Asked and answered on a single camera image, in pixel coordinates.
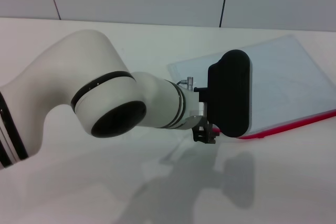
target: red edge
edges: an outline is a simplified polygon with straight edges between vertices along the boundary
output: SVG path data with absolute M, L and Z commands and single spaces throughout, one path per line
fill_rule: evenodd
M 302 126 L 305 126 L 305 125 L 308 125 L 308 124 L 311 124 L 311 123 L 316 123 L 316 122 L 319 122 L 321 120 L 332 118 L 333 116 L 336 116 L 336 110 L 332 110 L 332 111 L 327 112 L 327 113 L 322 114 L 322 115 L 316 115 L 316 116 L 313 116 L 311 118 L 307 118 L 307 119 L 303 119 L 301 121 L 289 123 L 289 124 L 279 126 L 279 127 L 276 127 L 276 128 L 270 129 L 270 130 L 266 130 L 266 131 L 263 131 L 263 132 L 259 132 L 259 133 L 256 133 L 256 134 L 252 134 L 252 135 L 248 135 L 248 136 L 241 136 L 241 137 L 239 137 L 239 139 L 250 140 L 250 139 L 255 139 L 255 138 L 264 138 L 265 136 L 271 136 L 271 135 L 278 134 L 278 133 L 281 133 L 281 132 L 284 132 L 284 131 L 288 131 L 288 130 L 292 130 L 292 129 L 295 129 L 295 128 L 298 128 L 298 127 L 302 127 Z M 219 129 L 214 128 L 214 132 L 220 132 L 220 131 L 219 131 Z

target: transparent plastic sheet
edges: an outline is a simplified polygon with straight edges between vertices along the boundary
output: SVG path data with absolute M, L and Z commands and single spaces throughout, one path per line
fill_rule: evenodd
M 294 36 L 240 48 L 252 62 L 251 128 L 247 135 L 336 110 L 336 86 Z M 173 81 L 207 86 L 208 67 L 225 52 L 168 65 Z

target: robotic arm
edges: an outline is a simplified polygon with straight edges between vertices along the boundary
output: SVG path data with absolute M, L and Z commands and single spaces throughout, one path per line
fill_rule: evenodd
M 193 129 L 194 140 L 204 143 L 215 143 L 213 124 L 231 137 L 247 132 L 250 60 L 244 52 L 230 51 L 210 66 L 207 88 L 193 91 L 192 81 L 186 84 L 129 73 L 104 34 L 73 33 L 0 87 L 0 169 L 39 151 L 45 117 L 60 104 L 70 105 L 95 137 L 118 136 L 136 125 Z

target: white tabletop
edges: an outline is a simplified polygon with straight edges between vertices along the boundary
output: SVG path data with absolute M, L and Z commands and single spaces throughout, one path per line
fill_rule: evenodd
M 1 18 L 0 85 L 81 29 L 106 34 L 130 71 L 166 79 L 169 63 L 294 34 L 336 83 L 336 33 Z M 59 106 L 40 152 L 0 171 L 0 195 L 1 223 L 334 223 L 336 118 L 204 145 L 142 127 L 97 139 Z

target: white robotic arm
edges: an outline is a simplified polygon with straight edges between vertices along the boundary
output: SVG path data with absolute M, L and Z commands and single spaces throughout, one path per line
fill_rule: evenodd
M 130 74 L 104 34 L 76 32 L 0 87 L 0 168 L 39 151 L 45 117 L 60 104 L 70 105 L 84 130 L 95 137 L 117 136 L 138 125 L 193 128 L 196 141 L 211 143 L 215 134 L 205 119 L 207 101 L 201 99 L 209 95 L 148 73 Z M 248 125 L 244 127 L 238 135 L 247 131 Z

